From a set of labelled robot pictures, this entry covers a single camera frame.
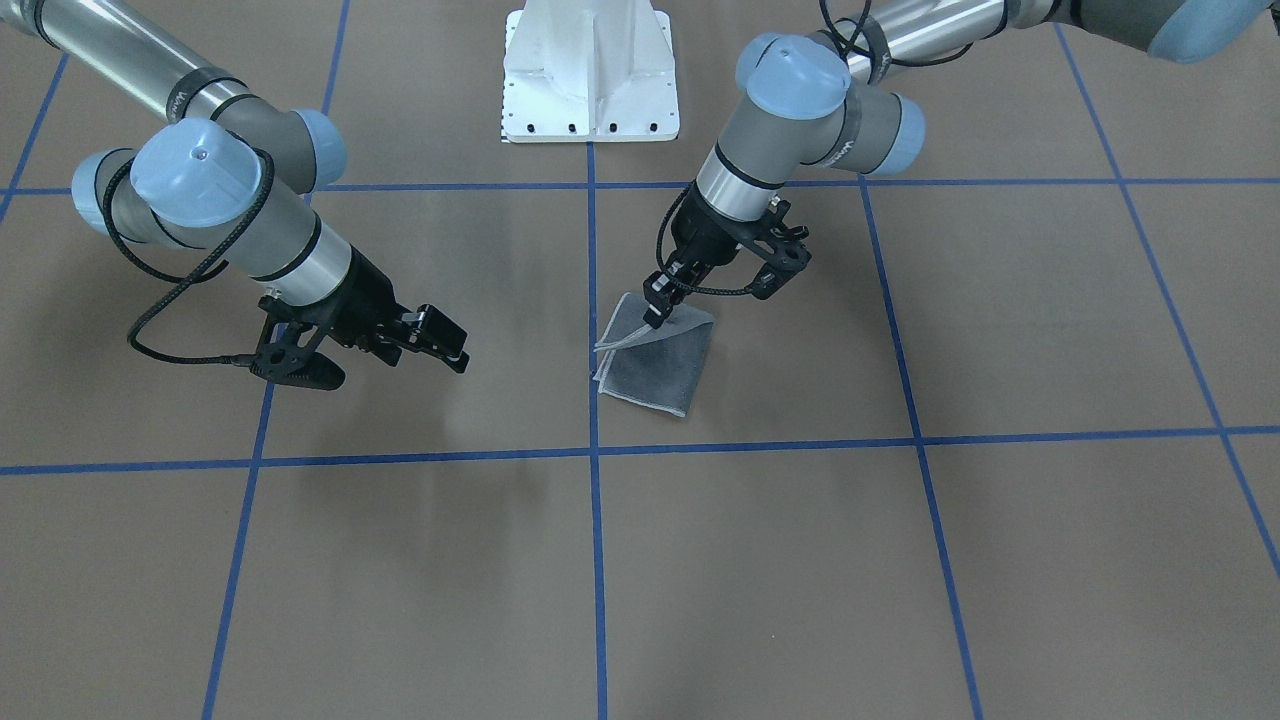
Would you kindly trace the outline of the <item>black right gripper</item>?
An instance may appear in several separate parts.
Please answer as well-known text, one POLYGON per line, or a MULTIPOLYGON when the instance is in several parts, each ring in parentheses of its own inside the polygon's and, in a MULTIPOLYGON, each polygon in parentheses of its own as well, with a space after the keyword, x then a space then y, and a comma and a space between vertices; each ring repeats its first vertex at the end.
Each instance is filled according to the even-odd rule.
POLYGON ((324 300, 294 306, 265 297, 259 306, 268 319, 250 372, 278 386, 339 388, 346 373, 319 352, 324 340, 371 354, 387 365, 397 365, 410 351, 435 357, 458 374, 468 366, 467 332, 434 305, 412 311, 401 306, 392 282, 358 250, 346 278, 324 300))

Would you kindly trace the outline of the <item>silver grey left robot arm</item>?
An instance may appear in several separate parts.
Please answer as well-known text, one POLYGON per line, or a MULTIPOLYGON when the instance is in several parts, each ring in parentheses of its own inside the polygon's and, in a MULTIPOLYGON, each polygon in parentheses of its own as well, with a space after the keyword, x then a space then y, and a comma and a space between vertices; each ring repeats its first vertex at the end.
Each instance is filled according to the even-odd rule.
POLYGON ((925 138, 920 108, 883 87, 896 70, 957 60, 1009 29, 1057 23, 1175 63, 1225 49, 1275 1, 867 1, 809 35, 765 33, 740 54, 741 100, 698 176, 660 223, 645 323, 663 327, 741 250, 762 260, 745 293, 768 299, 810 261, 806 229, 777 193, 800 167, 904 172, 925 138))

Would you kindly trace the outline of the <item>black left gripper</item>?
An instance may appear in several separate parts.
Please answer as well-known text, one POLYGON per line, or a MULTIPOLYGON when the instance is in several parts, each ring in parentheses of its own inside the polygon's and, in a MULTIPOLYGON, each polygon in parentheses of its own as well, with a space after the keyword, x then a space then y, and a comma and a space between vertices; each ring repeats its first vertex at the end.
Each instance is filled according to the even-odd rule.
POLYGON ((660 238, 671 234, 675 250, 660 255, 660 270, 644 282, 648 310, 643 320, 650 328, 662 328, 691 293, 772 297, 812 260, 804 243, 808 228, 785 224, 790 208, 791 202, 773 197, 760 218, 731 220, 717 213, 695 184, 686 186, 660 224, 660 238), (742 250, 762 260, 762 268, 746 287, 721 290, 703 284, 713 269, 728 265, 742 250))

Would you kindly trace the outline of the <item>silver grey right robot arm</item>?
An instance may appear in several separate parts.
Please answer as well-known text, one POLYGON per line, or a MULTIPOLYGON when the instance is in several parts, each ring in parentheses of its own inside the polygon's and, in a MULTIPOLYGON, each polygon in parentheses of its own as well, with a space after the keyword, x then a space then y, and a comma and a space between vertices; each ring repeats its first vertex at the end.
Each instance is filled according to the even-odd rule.
POLYGON ((426 354, 461 373, 467 334, 431 305, 406 307, 385 274, 306 204, 340 178, 340 132, 314 109, 283 111, 124 1, 5 1, 3 22, 83 61, 165 120, 140 149, 82 161, 72 197, 88 225, 169 291, 128 332, 178 365, 228 365, 278 386, 335 389, 330 340, 394 366, 426 354), (142 329, 191 287, 237 268, 262 288, 250 354, 177 356, 142 329))

